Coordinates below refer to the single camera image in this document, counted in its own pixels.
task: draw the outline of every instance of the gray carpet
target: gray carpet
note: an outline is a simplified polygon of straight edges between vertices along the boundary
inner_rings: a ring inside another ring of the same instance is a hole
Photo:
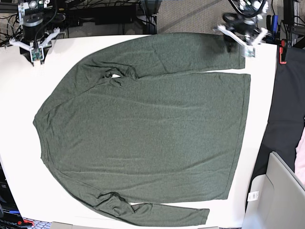
[[[278,1],[274,0],[276,13]],[[158,33],[216,33],[213,27],[223,23],[222,14],[233,11],[228,0],[164,0],[158,14]],[[271,7],[267,13],[272,14]],[[265,27],[265,21],[259,26]]]

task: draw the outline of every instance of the black fabric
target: black fabric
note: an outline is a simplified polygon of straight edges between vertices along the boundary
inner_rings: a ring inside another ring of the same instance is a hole
[[[269,154],[276,151],[295,170],[295,148],[301,139],[305,116],[305,50],[291,48],[287,64],[277,62],[268,125],[251,177],[266,174]]]

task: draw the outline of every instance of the red part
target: red part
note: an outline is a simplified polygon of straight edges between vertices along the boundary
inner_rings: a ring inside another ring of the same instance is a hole
[[[283,52],[284,52],[283,47],[280,47],[280,64],[287,64],[286,61],[282,61],[282,54],[283,54]]]
[[[33,227],[35,226],[33,221],[29,221],[29,220],[24,219],[23,222],[25,222],[25,223],[30,223],[30,224],[33,225]]]

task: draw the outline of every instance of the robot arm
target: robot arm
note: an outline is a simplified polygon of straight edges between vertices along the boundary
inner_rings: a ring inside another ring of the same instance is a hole
[[[236,43],[244,49],[245,57],[255,57],[255,46],[261,43],[263,38],[268,34],[265,28],[258,29],[256,24],[263,19],[268,9],[266,0],[229,0],[236,13],[224,13],[224,25],[219,25],[215,29],[224,34],[227,51],[230,52]],[[244,39],[239,38],[236,33],[242,35]]]

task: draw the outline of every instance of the shirt sleeve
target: shirt sleeve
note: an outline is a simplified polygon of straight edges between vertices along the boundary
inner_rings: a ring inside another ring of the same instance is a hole
[[[137,226],[183,227],[205,224],[210,212],[209,209],[181,208],[162,204],[131,205],[116,192],[103,193],[57,170],[48,157],[44,162],[70,195],[93,211],[112,219]]]
[[[147,36],[99,50],[79,61],[45,101],[38,115],[44,116],[98,84],[116,83],[113,74],[133,79],[162,77],[172,73],[242,69],[241,48],[227,52],[222,36],[169,33]]]

